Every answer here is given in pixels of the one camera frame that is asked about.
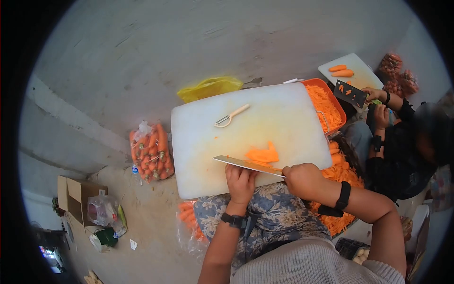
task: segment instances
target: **concrete floor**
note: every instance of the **concrete floor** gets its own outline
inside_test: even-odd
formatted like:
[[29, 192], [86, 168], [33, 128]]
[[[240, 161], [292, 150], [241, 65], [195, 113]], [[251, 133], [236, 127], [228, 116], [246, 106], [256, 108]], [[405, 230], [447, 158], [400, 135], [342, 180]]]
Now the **concrete floor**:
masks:
[[[183, 250], [177, 240], [175, 214], [181, 199], [175, 176], [136, 186], [130, 167], [106, 167], [91, 180], [108, 186], [109, 195], [121, 200], [129, 231], [109, 252], [99, 253], [88, 239], [90, 232], [85, 234], [82, 225], [69, 216], [74, 243], [70, 242], [70, 250], [65, 254], [70, 269], [81, 283], [85, 283], [83, 277], [88, 274], [88, 269], [106, 284], [197, 282], [201, 264]], [[399, 200], [399, 213], [412, 217], [416, 206], [422, 204], [424, 195], [425, 192], [412, 199]], [[339, 237], [370, 244], [371, 236], [367, 236], [367, 232], [371, 227], [358, 220]], [[136, 250], [130, 248], [130, 239], [137, 242]]]

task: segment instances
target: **knife blade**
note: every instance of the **knife blade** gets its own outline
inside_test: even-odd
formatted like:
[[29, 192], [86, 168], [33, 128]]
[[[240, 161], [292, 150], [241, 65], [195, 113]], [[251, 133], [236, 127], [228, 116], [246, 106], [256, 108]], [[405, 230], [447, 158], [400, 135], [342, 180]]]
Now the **knife blade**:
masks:
[[349, 104], [363, 108], [366, 93], [349, 85], [341, 80], [337, 80], [333, 94], [336, 98], [346, 101]]
[[281, 171], [278, 171], [278, 170], [275, 170], [275, 169], [271, 169], [271, 168], [267, 168], [267, 167], [264, 167], [264, 166], [260, 166], [258, 164], [247, 163], [247, 162], [245, 162], [243, 160], [240, 160], [240, 159], [235, 159], [235, 158], [232, 158], [232, 157], [226, 157], [226, 156], [220, 155], [220, 156], [213, 157], [213, 160], [216, 160], [216, 161], [219, 161], [219, 162], [223, 162], [223, 163], [227, 163], [227, 164], [232, 164], [232, 165], [235, 165], [235, 166], [238, 166], [238, 167], [242, 167], [242, 168], [245, 168], [245, 169], [256, 170], [258, 172], [262, 172], [262, 173], [266, 173], [266, 174], [273, 174], [273, 175], [277, 175], [277, 176], [279, 176], [281, 178], [285, 178], [285, 176], [282, 175]]

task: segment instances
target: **floral pants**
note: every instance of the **floral pants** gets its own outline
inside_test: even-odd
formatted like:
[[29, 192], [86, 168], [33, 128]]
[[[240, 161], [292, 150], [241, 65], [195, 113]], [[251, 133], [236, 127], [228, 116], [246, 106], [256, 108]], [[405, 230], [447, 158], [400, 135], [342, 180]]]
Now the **floral pants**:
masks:
[[[229, 201], [230, 195], [222, 194], [201, 197], [194, 204], [197, 222], [209, 241]], [[240, 236], [233, 272], [247, 261], [294, 240], [311, 236], [332, 240], [328, 228], [282, 182], [257, 187], [248, 212], [260, 217], [247, 239]]]

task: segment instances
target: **black watch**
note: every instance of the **black watch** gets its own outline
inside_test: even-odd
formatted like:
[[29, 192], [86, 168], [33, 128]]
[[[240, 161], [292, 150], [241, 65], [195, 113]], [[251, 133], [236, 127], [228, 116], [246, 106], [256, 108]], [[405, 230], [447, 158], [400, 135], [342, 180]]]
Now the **black watch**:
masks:
[[388, 91], [386, 91], [386, 102], [384, 102], [384, 105], [388, 106], [390, 99], [391, 99], [391, 95]]
[[380, 135], [375, 135], [372, 138], [372, 145], [374, 146], [375, 152], [380, 152], [380, 148], [385, 145], [385, 142], [381, 140]]
[[241, 217], [238, 215], [230, 216], [227, 213], [222, 214], [221, 220], [229, 223], [230, 227], [238, 228], [240, 230], [246, 228], [247, 224], [247, 217]]
[[318, 214], [334, 217], [342, 217], [344, 215], [344, 209], [347, 207], [348, 199], [350, 198], [351, 185], [346, 181], [341, 184], [339, 199], [336, 201], [334, 208], [320, 205], [317, 211]]

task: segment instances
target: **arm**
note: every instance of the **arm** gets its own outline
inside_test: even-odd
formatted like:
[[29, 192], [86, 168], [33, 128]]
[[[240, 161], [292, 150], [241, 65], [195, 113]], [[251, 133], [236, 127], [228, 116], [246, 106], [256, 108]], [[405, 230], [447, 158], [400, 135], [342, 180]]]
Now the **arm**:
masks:
[[[246, 216], [247, 205], [254, 194], [258, 172], [228, 164], [226, 179], [231, 199], [226, 208], [229, 215]], [[230, 266], [237, 251], [240, 230], [220, 221], [203, 260], [199, 284], [230, 281]]]
[[[366, 101], [370, 102], [371, 100], [379, 100], [383, 104], [386, 102], [386, 91], [383, 90], [377, 90], [373, 88], [364, 88], [361, 89], [361, 91], [369, 94], [369, 97], [367, 97]], [[390, 101], [388, 102], [387, 106], [392, 109], [393, 111], [400, 111], [402, 108], [402, 105], [404, 104], [404, 100], [400, 98], [398, 95], [395, 95], [393, 93], [390, 93]]]
[[[375, 118], [375, 133], [374, 136], [380, 136], [381, 141], [385, 140], [385, 129], [388, 127], [389, 124], [389, 112], [388, 108], [385, 105], [377, 105], [374, 111], [374, 118]], [[371, 144], [369, 148], [369, 158], [384, 158], [384, 146], [380, 148], [379, 152], [375, 152], [374, 146]]]
[[[282, 172], [292, 194], [335, 207], [341, 193], [341, 184], [325, 179], [315, 165], [294, 165], [291, 168], [285, 167]], [[386, 263], [405, 276], [404, 236], [394, 203], [379, 193], [351, 187], [344, 211], [373, 224], [368, 259]]]

